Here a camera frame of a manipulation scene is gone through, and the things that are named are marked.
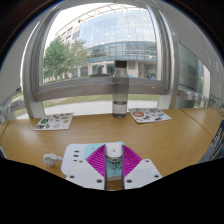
pink object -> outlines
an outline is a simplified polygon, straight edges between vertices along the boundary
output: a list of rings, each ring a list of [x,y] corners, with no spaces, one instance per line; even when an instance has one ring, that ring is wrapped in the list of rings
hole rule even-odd
[[[103,145],[95,150],[86,161],[103,177],[106,175],[106,152],[105,146]]]
[[[123,145],[123,178],[125,178],[141,161],[142,158],[137,153],[135,153],[127,146]]]

bottle cap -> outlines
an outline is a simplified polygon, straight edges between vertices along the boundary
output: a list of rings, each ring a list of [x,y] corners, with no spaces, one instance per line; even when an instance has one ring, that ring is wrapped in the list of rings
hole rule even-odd
[[[116,68],[127,68],[127,61],[115,61]]]

building facade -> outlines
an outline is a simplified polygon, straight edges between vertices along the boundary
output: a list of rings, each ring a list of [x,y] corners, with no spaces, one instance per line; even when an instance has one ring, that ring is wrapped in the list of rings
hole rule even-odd
[[[68,78],[88,77],[97,73],[113,74],[114,61],[127,61],[130,77],[157,79],[157,51],[153,23],[148,10],[122,4],[109,4],[91,10],[62,27],[64,43],[84,41],[88,65],[74,68]]]

bottle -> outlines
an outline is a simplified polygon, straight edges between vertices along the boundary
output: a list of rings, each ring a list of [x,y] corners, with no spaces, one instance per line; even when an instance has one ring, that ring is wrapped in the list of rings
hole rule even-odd
[[[112,77],[113,116],[123,118],[127,113],[127,101],[129,90],[129,76],[127,74],[127,62],[115,61],[115,73]]]

tree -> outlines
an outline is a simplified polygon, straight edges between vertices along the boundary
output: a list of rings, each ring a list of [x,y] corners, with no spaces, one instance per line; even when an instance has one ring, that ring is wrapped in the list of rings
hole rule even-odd
[[[82,40],[75,40],[74,43],[62,43],[57,37],[46,49],[44,57],[44,78],[55,76],[66,72],[73,72],[75,67],[87,65],[87,51]]]
[[[64,70],[63,65],[65,61],[66,48],[61,42],[61,38],[57,37],[46,49],[44,57],[44,78],[55,76],[58,80],[58,75]]]

